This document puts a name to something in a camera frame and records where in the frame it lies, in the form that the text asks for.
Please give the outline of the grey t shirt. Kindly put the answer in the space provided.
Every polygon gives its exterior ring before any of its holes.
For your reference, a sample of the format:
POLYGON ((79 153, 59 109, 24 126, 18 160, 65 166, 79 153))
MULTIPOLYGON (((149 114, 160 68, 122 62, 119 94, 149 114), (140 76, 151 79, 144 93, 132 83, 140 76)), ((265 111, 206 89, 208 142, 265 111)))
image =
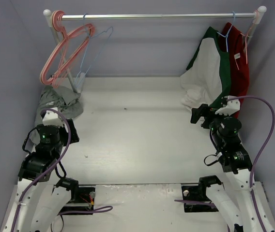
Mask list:
POLYGON ((80 93, 74 93, 67 87, 53 88, 52 86, 45 86, 41 91, 34 126, 36 127, 43 123, 41 112, 46 108, 57 107, 66 119, 78 117, 83 113, 83 106, 79 102, 80 96, 80 93))

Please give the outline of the light blue wire hanger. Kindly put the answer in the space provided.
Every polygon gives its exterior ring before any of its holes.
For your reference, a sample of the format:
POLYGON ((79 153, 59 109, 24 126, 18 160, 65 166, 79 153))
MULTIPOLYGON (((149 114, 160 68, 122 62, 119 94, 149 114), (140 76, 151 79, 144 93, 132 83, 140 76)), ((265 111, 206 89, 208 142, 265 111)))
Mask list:
POLYGON ((87 75, 100 59, 101 54, 114 33, 113 26, 100 30, 96 30, 95 26, 87 26, 87 23, 90 22, 89 19, 86 19, 87 16, 89 14, 85 13, 82 17, 82 26, 84 27, 82 32, 85 33, 82 39, 87 39, 88 43, 86 48, 82 49, 81 54, 77 56, 77 61, 74 63, 73 84, 78 92, 82 91, 82 86, 87 75))

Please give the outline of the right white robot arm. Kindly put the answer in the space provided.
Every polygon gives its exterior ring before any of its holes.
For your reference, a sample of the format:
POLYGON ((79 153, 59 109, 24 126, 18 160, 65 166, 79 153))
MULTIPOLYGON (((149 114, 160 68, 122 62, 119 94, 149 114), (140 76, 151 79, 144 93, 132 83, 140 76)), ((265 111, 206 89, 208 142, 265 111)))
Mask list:
POLYGON ((230 232, 273 232, 261 200, 254 186, 254 165, 239 137, 241 122, 229 114, 218 114, 217 109, 202 104, 192 109, 190 122, 195 124, 203 117, 201 127, 209 130, 216 150, 214 163, 220 163, 223 173, 234 190, 233 202, 216 175, 199 179, 197 194, 209 199, 225 220, 230 232))

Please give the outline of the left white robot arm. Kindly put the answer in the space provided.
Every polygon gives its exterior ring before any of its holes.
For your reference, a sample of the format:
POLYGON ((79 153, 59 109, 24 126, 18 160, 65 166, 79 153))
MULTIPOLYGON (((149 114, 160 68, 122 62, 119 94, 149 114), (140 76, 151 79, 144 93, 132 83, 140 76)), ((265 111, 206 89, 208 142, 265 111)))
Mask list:
POLYGON ((78 200, 78 181, 64 175, 59 177, 47 203, 37 207, 52 173, 50 167, 60 158, 66 144, 79 142, 73 120, 67 122, 69 132, 64 125, 36 127, 40 142, 22 162, 15 200, 2 231, 46 232, 61 209, 78 200))

